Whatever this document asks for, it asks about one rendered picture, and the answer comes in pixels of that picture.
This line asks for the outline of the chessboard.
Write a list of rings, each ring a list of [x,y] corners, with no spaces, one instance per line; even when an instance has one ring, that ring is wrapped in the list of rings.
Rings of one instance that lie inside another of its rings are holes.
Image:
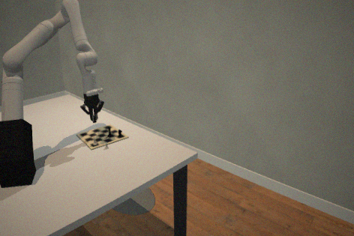
[[[108,127],[111,127],[112,137],[108,137],[109,131]],[[96,148],[100,148],[105,146],[105,143],[112,144],[114,142],[121,141],[123,139],[129,138],[129,136],[125,135],[121,132],[122,137],[119,137],[119,130],[115,128],[113,125],[109,124],[103,127],[99,127],[93,130],[85,131],[83,133],[78,133],[77,136],[91,149],[94,150]],[[95,137],[95,141],[97,145],[94,145],[93,138]]]

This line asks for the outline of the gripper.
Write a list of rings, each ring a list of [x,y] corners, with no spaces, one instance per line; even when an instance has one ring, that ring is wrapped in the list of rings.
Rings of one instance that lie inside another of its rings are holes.
[[[92,100],[92,99],[95,99],[95,100]],[[104,104],[104,102],[98,98],[98,94],[92,95],[89,97],[87,97],[86,94],[84,94],[84,104],[82,106],[80,106],[80,108],[83,109],[83,111],[86,114],[90,115],[90,119],[92,121],[95,121],[95,120],[97,121],[98,120],[98,112],[101,111],[103,104]],[[86,110],[86,106],[88,107],[89,112]],[[93,114],[93,110],[94,110],[94,114]],[[94,117],[95,117],[95,120],[94,120]]]

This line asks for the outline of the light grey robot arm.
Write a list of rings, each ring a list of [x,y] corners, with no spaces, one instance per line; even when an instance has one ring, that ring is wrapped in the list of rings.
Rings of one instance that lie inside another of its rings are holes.
[[[86,70],[87,66],[97,64],[98,56],[86,37],[79,2],[77,0],[63,0],[61,10],[52,19],[44,20],[38,24],[17,45],[4,54],[1,90],[2,121],[24,120],[23,62],[32,51],[47,43],[69,22],[75,47],[77,50],[83,51],[76,56],[76,62],[82,75],[83,93],[89,97],[104,92],[102,88],[98,89],[95,72]]]

